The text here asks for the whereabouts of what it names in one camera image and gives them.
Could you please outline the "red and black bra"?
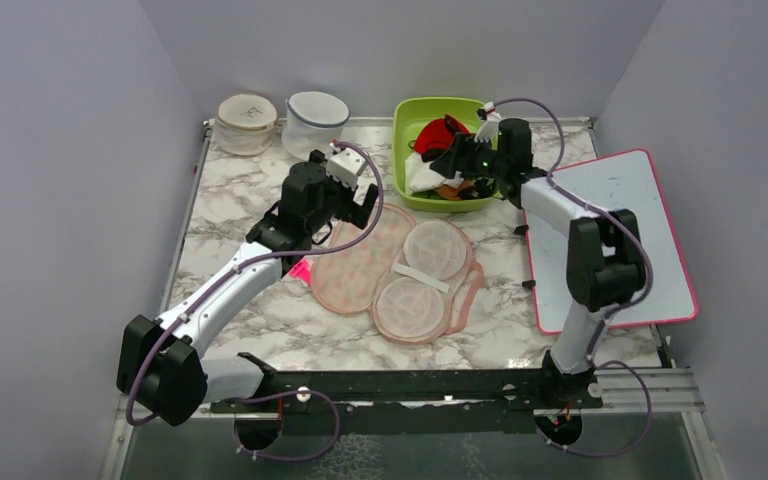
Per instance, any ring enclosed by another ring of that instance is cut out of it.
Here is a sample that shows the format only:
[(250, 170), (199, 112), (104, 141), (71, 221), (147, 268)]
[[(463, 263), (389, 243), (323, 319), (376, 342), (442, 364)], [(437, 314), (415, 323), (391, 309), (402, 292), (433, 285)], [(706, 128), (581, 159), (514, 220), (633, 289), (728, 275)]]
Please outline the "red and black bra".
[(411, 144), (425, 163), (432, 162), (445, 154), (457, 134), (469, 134), (469, 129), (455, 117), (445, 114), (429, 122)]

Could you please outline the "floral mesh laundry bag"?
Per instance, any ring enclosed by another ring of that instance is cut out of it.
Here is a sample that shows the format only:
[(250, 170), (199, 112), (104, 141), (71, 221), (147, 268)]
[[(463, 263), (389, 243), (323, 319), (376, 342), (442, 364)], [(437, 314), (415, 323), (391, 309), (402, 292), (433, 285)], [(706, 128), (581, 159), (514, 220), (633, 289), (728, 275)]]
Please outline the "floral mesh laundry bag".
[(387, 204), (362, 242), (314, 261), (309, 285), (324, 308), (368, 312), (386, 339), (426, 344), (466, 327), (483, 281), (461, 229), (441, 219), (418, 222)]

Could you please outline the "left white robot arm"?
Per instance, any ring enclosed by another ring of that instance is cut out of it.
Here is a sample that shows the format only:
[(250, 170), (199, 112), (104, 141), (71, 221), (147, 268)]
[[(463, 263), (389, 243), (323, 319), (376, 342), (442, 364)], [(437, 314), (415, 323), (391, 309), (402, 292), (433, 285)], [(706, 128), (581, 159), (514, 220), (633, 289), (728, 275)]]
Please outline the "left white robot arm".
[(374, 161), (348, 142), (331, 149), (291, 166), (279, 199), (206, 283), (157, 317), (127, 323), (115, 384), (127, 398), (129, 425), (160, 418), (177, 426), (215, 400), (237, 397), (254, 411), (273, 401), (273, 382), (252, 362), (202, 358), (247, 304), (302, 259), (352, 248), (379, 223), (383, 179)]

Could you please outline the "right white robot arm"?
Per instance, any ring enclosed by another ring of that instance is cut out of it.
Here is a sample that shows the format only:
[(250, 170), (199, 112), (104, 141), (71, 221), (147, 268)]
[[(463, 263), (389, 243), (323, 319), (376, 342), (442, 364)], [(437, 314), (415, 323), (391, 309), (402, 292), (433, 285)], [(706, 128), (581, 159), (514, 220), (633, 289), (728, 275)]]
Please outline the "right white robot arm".
[(595, 351), (613, 317), (651, 289), (637, 218), (628, 209), (607, 211), (584, 201), (556, 181), (553, 169), (535, 166), (531, 127), (523, 119), (488, 119), (470, 133), (446, 116), (443, 130), (447, 139), (422, 156), (432, 171), (447, 179), (490, 181), (504, 199), (567, 240), (565, 283), (572, 305), (536, 383), (539, 398), (560, 407), (592, 382)]

